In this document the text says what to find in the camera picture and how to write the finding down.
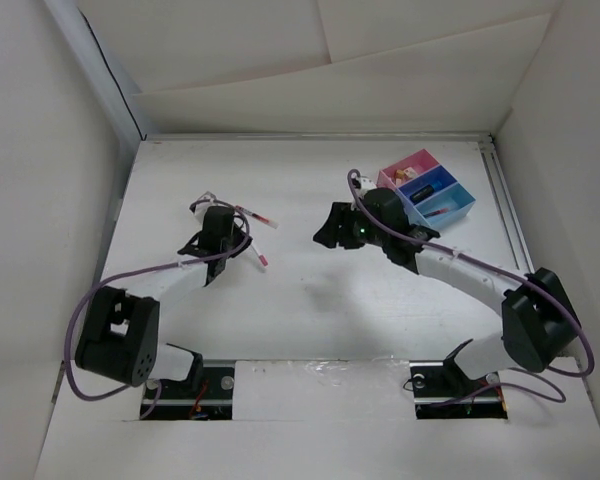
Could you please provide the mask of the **red gel pen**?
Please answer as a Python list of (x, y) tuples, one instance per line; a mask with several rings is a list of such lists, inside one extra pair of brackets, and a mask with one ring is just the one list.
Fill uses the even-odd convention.
[(270, 219), (268, 217), (265, 217), (263, 215), (260, 215), (258, 213), (255, 213), (255, 212), (253, 212), (253, 211), (251, 211), (251, 210), (249, 210), (249, 209), (247, 209), (247, 208), (245, 208), (243, 206), (236, 205), (235, 208), (239, 212), (241, 212), (242, 214), (244, 214), (244, 215), (246, 215), (246, 216), (248, 216), (248, 217), (250, 217), (250, 218), (252, 218), (252, 219), (254, 219), (254, 220), (256, 220), (256, 221), (258, 221), (258, 222), (260, 222), (260, 223), (262, 223), (262, 224), (264, 224), (264, 225), (266, 225), (268, 227), (270, 227), (270, 228), (277, 229), (279, 227), (279, 224), (276, 221), (274, 221), (274, 220), (272, 220), (272, 219)]

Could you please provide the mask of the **white marker pink cap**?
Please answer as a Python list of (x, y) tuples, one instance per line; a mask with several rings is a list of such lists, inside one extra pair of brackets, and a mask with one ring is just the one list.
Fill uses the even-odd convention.
[(261, 249), (257, 246), (257, 244), (255, 242), (251, 243), (251, 249), (255, 253), (260, 265), (263, 268), (267, 268), (269, 265), (269, 262), (268, 262), (266, 256), (264, 255), (264, 253), (261, 251)]

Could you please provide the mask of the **white eraser with label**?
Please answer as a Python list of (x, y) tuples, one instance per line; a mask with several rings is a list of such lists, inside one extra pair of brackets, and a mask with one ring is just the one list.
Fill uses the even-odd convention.
[(414, 179), (419, 176), (419, 173), (412, 167), (408, 167), (404, 170), (408, 179)]

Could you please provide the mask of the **purple cap black highlighter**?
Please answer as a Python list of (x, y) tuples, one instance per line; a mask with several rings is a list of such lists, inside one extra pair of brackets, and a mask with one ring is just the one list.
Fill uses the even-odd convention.
[(413, 204), (418, 204), (418, 203), (428, 199), (429, 197), (431, 197), (434, 193), (435, 193), (435, 187), (433, 185), (429, 184), (429, 185), (426, 185), (425, 187), (419, 189), (418, 191), (414, 192), (410, 196), (410, 201)]

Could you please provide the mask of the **orange gel pen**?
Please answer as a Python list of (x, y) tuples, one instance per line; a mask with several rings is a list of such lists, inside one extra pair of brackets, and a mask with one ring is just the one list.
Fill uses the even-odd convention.
[(444, 215), (447, 213), (451, 213), (454, 209), (453, 208), (449, 208), (449, 207), (445, 207), (445, 208), (440, 208), (431, 212), (427, 212), (425, 214), (423, 214), (424, 218), (433, 218), (433, 217), (437, 217), (440, 215)]

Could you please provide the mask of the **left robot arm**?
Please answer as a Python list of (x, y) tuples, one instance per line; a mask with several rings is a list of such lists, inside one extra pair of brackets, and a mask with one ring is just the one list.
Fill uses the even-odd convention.
[(241, 220), (230, 206), (212, 205), (176, 262), (148, 268), (136, 282), (115, 286), (109, 280), (98, 287), (89, 298), (76, 366), (129, 387), (163, 380), (181, 396), (196, 394), (203, 382), (202, 355), (161, 343), (159, 323), (169, 308), (210, 285), (228, 259), (250, 246)]

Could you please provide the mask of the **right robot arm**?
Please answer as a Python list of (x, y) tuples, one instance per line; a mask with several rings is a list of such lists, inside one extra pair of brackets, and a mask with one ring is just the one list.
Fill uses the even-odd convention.
[(329, 249), (377, 246), (393, 264), (447, 284), (500, 317), (498, 332), (462, 342), (445, 359), (442, 381), (453, 393), (466, 393), (479, 378), (500, 370), (541, 373), (581, 334), (552, 271), (509, 272), (437, 244), (438, 236), (411, 223), (392, 190), (376, 188), (351, 203), (333, 203), (313, 240)]

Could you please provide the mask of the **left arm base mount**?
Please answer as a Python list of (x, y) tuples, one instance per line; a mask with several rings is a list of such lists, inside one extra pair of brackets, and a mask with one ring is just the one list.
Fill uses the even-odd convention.
[(153, 410), (157, 390), (145, 389), (140, 404), (142, 420), (228, 421), (233, 416), (234, 363), (212, 363), (202, 370), (196, 390), (182, 382), (161, 380), (161, 395)]

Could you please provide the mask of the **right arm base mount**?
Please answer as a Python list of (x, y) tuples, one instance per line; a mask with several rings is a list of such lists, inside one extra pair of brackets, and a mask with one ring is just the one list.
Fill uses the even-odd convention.
[(447, 405), (447, 402), (486, 385), (484, 378), (470, 380), (456, 367), (446, 366), (443, 361), (424, 360), (409, 364), (409, 377), (402, 388), (413, 395), (418, 420), (506, 420), (508, 413), (498, 389)]

